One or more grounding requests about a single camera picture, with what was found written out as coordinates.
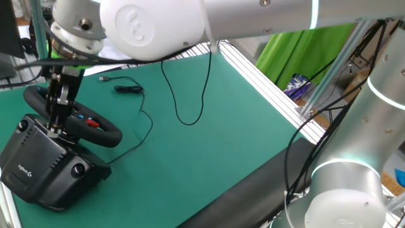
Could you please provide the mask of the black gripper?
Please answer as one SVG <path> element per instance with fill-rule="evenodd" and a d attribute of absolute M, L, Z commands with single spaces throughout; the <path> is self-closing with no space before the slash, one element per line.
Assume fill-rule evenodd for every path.
<path fill-rule="evenodd" d="M 73 113 L 75 99 L 84 69 L 70 66 L 53 66 L 48 85 L 46 111 L 49 114 L 47 135 L 58 137 L 65 128 L 66 119 Z"/>

